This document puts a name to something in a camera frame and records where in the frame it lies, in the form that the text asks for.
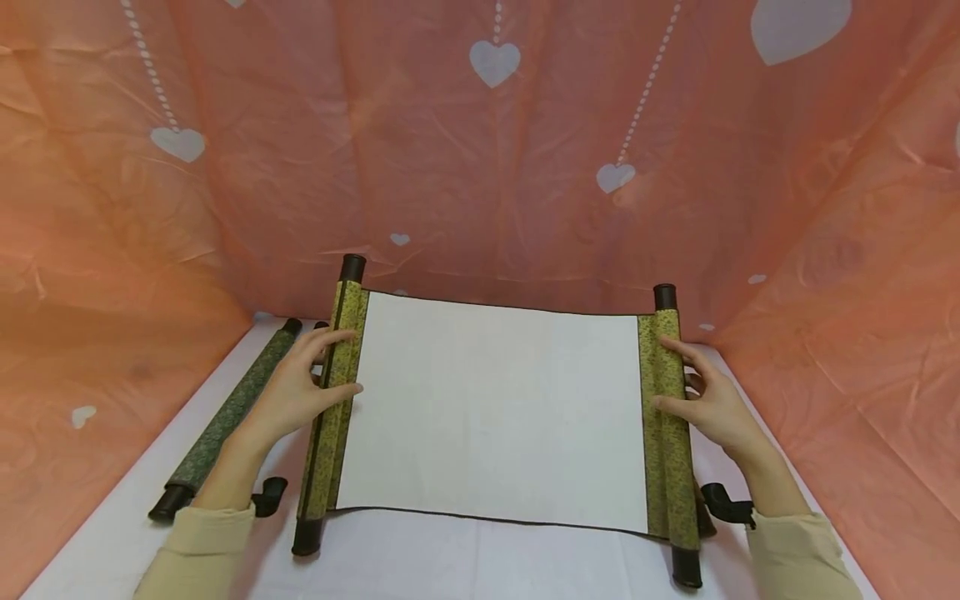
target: green patterned brocade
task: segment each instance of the green patterned brocade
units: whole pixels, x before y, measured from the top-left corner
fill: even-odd
[[[675,309],[654,314],[656,337],[680,339],[680,317]],[[684,398],[684,362],[681,356],[657,343],[654,351],[657,394]],[[700,549],[689,425],[685,420],[660,414],[664,490],[670,544],[686,550]]]
[[[183,457],[180,466],[171,475],[168,485],[187,486],[194,493],[200,490],[200,486],[204,484],[206,476],[220,454],[220,446],[250,412],[267,385],[267,381],[270,380],[270,376],[274,374],[276,365],[297,341],[299,331],[300,322],[291,319],[274,334],[240,382],[227,396],[210,424]]]
[[[663,455],[660,434],[660,411],[652,402],[657,395],[657,341],[653,315],[636,318],[637,341],[640,347],[640,395],[643,403],[643,462],[647,483],[647,533],[668,539],[670,528],[666,515],[666,490],[663,480]]]
[[[333,329],[362,328],[361,315],[366,319],[368,293],[360,283],[340,281],[333,301]],[[335,388],[356,380],[356,362],[360,358],[360,336],[354,340],[336,344],[327,351],[324,373],[321,376],[324,388]],[[310,446],[303,469],[303,485],[300,490],[300,519],[320,519],[328,507],[336,505],[340,473],[343,466],[341,447],[346,447],[352,400],[333,406],[314,420],[310,432]]]

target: dotted line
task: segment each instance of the dotted line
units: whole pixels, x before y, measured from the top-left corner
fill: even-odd
[[[680,3],[683,0],[677,0],[677,4],[673,6],[673,14],[670,15],[670,24],[666,26],[666,32],[663,34],[663,39],[660,41],[660,49],[657,52],[657,56],[654,58],[654,63],[650,67],[650,74],[647,76],[647,84],[643,90],[643,94],[640,96],[640,103],[636,105],[636,112],[634,113],[634,120],[630,123],[630,128],[627,130],[627,136],[623,139],[623,146],[620,148],[620,156],[616,160],[616,166],[623,164],[624,159],[627,157],[627,149],[630,148],[630,140],[634,139],[634,131],[636,131],[636,122],[640,120],[640,114],[643,112],[643,108],[647,104],[647,98],[650,96],[650,89],[654,86],[654,80],[657,78],[657,72],[660,71],[660,65],[663,62],[663,53],[666,52],[667,44],[670,43],[670,38],[673,35],[674,24],[677,22],[677,19],[680,18]]]
[[[500,21],[503,20],[503,4],[496,3],[496,16],[493,18],[493,43],[500,43]]]
[[[136,20],[136,12],[133,11],[131,0],[120,0],[120,6],[124,8],[124,14],[130,20],[127,22],[127,24],[130,25],[130,28],[133,31],[133,37],[136,38],[136,45],[140,49],[140,58],[143,59],[143,65],[147,67],[147,76],[150,77],[150,83],[154,85],[156,98],[160,101],[160,105],[163,107],[163,110],[167,115],[167,121],[170,123],[170,126],[173,128],[174,132],[179,133],[180,124],[177,122],[174,112],[170,110],[170,103],[167,100],[167,93],[163,90],[163,85],[160,84],[160,78],[156,74],[153,56],[150,54],[150,51],[147,50],[147,42],[143,38],[143,32],[140,31],[140,23],[138,23]]]

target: sleeve cuff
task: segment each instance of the sleeve cuff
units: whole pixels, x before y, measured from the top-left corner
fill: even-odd
[[[766,552],[782,557],[831,556],[843,551],[833,527],[823,515],[763,516],[754,511],[756,529],[747,537]]]
[[[244,511],[186,507],[177,512],[163,545],[182,555],[234,554],[243,552],[252,528],[252,503]]]

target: pink fabric backdrop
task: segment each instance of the pink fabric backdrop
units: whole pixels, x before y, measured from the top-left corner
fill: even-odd
[[[250,311],[324,316],[345,252],[375,289],[580,312],[676,283],[884,598],[951,597],[958,23],[956,0],[0,0],[0,597]]]

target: white tabletop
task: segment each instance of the white tabletop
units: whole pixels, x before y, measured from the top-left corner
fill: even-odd
[[[272,317],[257,321],[22,600],[131,598],[168,531],[154,525],[147,512],[170,473],[281,324],[282,320]],[[304,330],[310,325],[304,324]],[[731,374],[715,350],[705,349]],[[693,596],[672,586],[670,549],[654,541],[608,531],[450,516],[393,511],[335,516],[324,528],[320,556],[294,560],[290,546],[308,433],[282,440],[261,471],[261,479],[279,475],[290,485],[276,515],[259,519],[254,526],[234,598],[758,600],[743,526],[717,520],[718,535],[705,542],[701,553],[704,587]],[[721,482],[732,499],[745,499],[746,484],[730,459],[695,431],[692,442],[701,484]],[[801,488],[819,509],[802,481]],[[846,545],[844,551],[864,597],[878,598]]]

